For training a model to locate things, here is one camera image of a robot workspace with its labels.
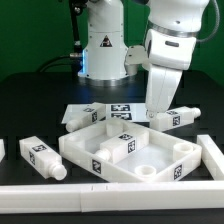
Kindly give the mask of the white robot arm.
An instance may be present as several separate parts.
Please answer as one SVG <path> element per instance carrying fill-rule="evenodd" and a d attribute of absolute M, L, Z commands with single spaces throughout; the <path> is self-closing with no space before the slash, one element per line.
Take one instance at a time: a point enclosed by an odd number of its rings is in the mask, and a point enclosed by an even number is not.
<path fill-rule="evenodd" d="M 148 71 L 149 118 L 168 110 L 182 72 L 190 66 L 202 16 L 216 0 L 134 0 L 150 8 L 144 42 L 126 46 L 121 0 L 88 0 L 88 44 L 79 75 L 94 84 L 118 82 L 139 67 Z"/>

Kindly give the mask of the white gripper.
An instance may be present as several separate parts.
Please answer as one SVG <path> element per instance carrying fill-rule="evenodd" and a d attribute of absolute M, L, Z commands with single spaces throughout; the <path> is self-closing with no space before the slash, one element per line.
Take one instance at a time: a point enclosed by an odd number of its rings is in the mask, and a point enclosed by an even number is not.
<path fill-rule="evenodd" d="M 154 119 L 157 113 L 168 110 L 182 76 L 181 70 L 151 65 L 146 90 L 146 117 Z"/>

